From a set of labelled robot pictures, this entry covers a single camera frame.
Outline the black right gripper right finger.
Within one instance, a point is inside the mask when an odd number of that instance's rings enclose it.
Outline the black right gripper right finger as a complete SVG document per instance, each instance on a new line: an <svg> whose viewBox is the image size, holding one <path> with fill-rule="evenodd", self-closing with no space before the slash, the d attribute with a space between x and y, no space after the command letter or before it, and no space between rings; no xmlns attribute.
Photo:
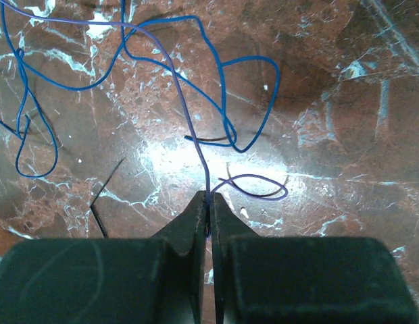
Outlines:
<svg viewBox="0 0 419 324"><path fill-rule="evenodd" d="M418 323L387 247L368 237L264 237L216 193L211 203L218 323Z"/></svg>

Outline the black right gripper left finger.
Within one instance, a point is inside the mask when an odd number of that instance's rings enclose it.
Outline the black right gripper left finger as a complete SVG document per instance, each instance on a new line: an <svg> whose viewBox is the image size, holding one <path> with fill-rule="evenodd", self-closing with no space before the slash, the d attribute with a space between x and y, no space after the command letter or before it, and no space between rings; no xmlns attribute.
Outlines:
<svg viewBox="0 0 419 324"><path fill-rule="evenodd" d="M200 323L206 205L149 238L38 239L0 261L0 323Z"/></svg>

